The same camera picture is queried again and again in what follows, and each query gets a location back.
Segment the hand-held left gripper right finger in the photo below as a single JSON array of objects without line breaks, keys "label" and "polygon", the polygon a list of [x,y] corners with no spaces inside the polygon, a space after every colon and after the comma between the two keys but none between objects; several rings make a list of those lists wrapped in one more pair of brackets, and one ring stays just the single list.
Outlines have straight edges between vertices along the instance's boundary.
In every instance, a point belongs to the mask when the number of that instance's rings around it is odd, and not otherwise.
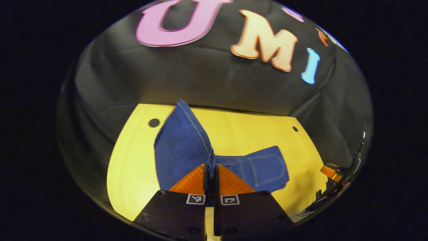
[{"label": "hand-held left gripper right finger", "polygon": [[213,234],[221,240],[275,240],[294,226],[269,191],[225,194],[229,169],[217,164],[214,177]]}]

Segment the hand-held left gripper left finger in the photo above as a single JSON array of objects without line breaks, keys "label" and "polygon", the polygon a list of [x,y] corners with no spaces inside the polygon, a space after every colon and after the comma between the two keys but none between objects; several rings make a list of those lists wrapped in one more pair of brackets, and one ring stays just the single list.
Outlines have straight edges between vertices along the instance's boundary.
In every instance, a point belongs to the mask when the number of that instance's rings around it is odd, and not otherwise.
[{"label": "hand-held left gripper left finger", "polygon": [[173,241],[206,241],[205,164],[200,165],[171,190],[158,190],[134,223]]}]

